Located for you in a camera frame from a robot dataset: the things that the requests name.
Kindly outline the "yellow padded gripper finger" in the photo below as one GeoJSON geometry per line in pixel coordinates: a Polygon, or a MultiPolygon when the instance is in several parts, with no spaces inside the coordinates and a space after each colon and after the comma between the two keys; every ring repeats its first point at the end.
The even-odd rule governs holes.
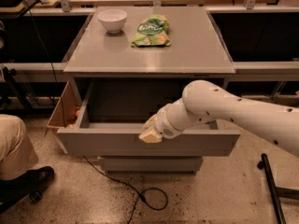
{"type": "Polygon", "coordinates": [[[160,143],[163,140],[163,136],[157,131],[154,126],[156,116],[150,117],[141,127],[142,133],[139,135],[139,139],[145,143],[153,144],[160,143]]]}

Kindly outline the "white gripper body with wrap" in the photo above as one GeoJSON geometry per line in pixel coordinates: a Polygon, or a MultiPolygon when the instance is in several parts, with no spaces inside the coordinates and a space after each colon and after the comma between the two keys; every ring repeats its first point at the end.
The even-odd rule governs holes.
{"type": "Polygon", "coordinates": [[[182,131],[176,129],[168,120],[167,111],[169,107],[170,104],[162,107],[149,119],[149,129],[156,140],[172,139],[182,134],[182,131]]]}

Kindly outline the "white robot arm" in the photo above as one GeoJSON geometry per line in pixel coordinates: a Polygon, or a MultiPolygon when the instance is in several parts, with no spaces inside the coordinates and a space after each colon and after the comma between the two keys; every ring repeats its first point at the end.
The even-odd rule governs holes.
{"type": "Polygon", "coordinates": [[[205,80],[195,80],[181,98],[165,105],[143,125],[139,139],[160,143],[191,127],[223,119],[299,156],[299,108],[241,98],[205,80]]]}

